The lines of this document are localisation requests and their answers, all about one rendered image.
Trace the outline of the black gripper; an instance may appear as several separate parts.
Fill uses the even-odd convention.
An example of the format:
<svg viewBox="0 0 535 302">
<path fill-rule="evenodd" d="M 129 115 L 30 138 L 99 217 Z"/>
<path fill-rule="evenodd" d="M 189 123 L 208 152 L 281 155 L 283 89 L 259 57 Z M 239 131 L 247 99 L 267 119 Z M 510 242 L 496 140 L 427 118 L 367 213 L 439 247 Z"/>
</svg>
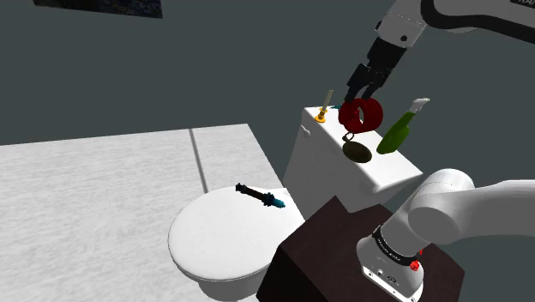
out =
<svg viewBox="0 0 535 302">
<path fill-rule="evenodd" d="M 344 101 L 353 101 L 359 91 L 366 86 L 362 98 L 370 99 L 374 92 L 386 82 L 405 52 L 405 47 L 376 38 L 367 54 L 368 63 L 361 63 L 356 73 L 348 80 L 346 84 L 348 90 Z"/>
</svg>

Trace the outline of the candle in orange holder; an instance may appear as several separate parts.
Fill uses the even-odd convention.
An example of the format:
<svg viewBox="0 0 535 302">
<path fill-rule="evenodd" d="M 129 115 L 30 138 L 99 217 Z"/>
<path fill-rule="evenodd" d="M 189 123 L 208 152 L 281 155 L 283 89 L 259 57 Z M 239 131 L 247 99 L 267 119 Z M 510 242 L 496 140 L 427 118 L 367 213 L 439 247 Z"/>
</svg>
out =
<svg viewBox="0 0 535 302">
<path fill-rule="evenodd" d="M 319 109 L 319 113 L 315 116 L 315 121 L 317 123 L 323 124 L 326 121 L 325 114 L 328 112 L 328 105 L 332 99 L 333 93 L 333 89 L 328 90 L 326 98 L 322 103 L 322 107 Z"/>
</svg>

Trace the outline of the green spray bottle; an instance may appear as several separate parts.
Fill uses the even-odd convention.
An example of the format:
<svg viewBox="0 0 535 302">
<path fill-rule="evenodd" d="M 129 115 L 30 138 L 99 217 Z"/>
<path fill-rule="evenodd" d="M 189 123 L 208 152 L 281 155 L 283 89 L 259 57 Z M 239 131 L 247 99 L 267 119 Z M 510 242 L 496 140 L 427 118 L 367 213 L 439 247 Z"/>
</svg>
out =
<svg viewBox="0 0 535 302">
<path fill-rule="evenodd" d="M 396 151 L 410 132 L 408 124 L 429 101 L 429 98 L 420 98 L 414 100 L 410 109 L 390 127 L 388 132 L 378 144 L 376 152 L 378 154 L 391 154 Z"/>
</svg>

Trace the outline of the dark olive oval dish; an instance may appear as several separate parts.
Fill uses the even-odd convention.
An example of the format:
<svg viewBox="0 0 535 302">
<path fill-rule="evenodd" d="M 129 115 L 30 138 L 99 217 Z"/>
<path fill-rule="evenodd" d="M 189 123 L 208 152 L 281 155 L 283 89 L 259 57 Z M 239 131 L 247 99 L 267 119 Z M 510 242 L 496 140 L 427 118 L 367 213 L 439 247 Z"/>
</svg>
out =
<svg viewBox="0 0 535 302">
<path fill-rule="evenodd" d="M 353 141 L 354 134 L 347 132 L 342 140 L 342 152 L 349 160 L 355 163 L 367 163 L 372 159 L 372 153 L 360 142 Z"/>
</svg>

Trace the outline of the white toilet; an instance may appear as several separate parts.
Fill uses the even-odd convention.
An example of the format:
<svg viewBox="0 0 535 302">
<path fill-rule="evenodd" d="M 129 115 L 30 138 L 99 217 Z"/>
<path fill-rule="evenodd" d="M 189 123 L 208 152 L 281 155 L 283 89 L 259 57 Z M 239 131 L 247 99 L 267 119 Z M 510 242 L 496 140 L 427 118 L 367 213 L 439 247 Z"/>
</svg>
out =
<svg viewBox="0 0 535 302">
<path fill-rule="evenodd" d="M 208 297 L 235 302 L 256 293 L 279 245 L 333 196 L 353 213 L 385 203 L 421 176 L 400 152 L 378 154 L 376 145 L 382 138 L 374 131 L 356 137 L 372 159 L 349 160 L 342 152 L 346 131 L 338 122 L 337 110 L 328 110 L 323 124 L 314 120 L 316 112 L 314 107 L 302 112 L 282 181 L 262 183 L 255 172 L 246 172 L 245 158 L 234 142 L 226 151 L 235 170 L 207 171 L 207 193 L 190 202 L 172 222 L 171 259 Z M 266 207 L 235 191 L 238 183 L 270 192 L 286 206 Z"/>
</svg>

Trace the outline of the black and teal brush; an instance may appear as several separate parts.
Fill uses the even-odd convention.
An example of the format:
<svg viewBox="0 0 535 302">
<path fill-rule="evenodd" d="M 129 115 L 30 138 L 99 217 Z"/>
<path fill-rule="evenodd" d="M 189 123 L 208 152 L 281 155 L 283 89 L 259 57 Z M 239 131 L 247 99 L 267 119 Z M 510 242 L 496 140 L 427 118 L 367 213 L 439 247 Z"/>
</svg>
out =
<svg viewBox="0 0 535 302">
<path fill-rule="evenodd" d="M 255 199 L 258 199 L 266 207 L 284 208 L 286 206 L 283 201 L 276 198 L 272 193 L 270 192 L 261 193 L 260 191 L 253 190 L 244 184 L 240 184 L 240 183 L 236 184 L 235 191 L 238 191 L 241 194 L 245 194 L 245 195 L 254 197 Z"/>
</svg>

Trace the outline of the dark brown robot stand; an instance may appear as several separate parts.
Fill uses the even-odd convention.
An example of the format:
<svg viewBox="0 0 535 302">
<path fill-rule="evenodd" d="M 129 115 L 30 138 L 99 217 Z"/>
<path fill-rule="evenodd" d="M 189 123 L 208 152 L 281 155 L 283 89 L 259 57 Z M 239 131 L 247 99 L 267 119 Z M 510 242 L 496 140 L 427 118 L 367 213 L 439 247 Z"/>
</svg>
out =
<svg viewBox="0 0 535 302">
<path fill-rule="evenodd" d="M 418 302 L 459 302 L 461 266 L 410 228 L 405 206 L 391 213 L 375 205 L 348 212 L 333 197 L 274 255 L 256 297 L 260 302 L 398 302 L 363 274 L 357 243 L 380 227 L 393 250 L 415 255 L 424 275 Z"/>
</svg>

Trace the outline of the dark wall picture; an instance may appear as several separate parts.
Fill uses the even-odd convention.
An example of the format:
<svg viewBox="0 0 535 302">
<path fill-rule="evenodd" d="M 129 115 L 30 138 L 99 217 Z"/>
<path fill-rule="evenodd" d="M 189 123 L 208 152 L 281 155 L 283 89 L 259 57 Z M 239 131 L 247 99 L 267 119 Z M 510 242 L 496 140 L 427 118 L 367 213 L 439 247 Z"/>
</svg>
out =
<svg viewBox="0 0 535 302">
<path fill-rule="evenodd" d="M 161 0 L 33 0 L 36 6 L 162 19 Z"/>
</svg>

